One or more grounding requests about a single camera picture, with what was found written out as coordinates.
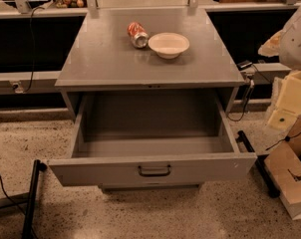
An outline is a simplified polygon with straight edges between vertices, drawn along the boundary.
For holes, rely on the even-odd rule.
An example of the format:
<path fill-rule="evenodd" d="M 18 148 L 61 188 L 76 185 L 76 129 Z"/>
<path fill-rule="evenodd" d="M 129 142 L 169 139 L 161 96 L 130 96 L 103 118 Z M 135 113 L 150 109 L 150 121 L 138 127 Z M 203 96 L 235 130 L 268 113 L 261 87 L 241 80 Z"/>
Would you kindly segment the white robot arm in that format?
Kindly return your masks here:
<path fill-rule="evenodd" d="M 283 29 L 268 39 L 258 50 L 264 57 L 279 57 L 291 72 L 280 81 L 277 99 L 272 102 L 267 125 L 286 130 L 301 115 L 301 5 Z"/>

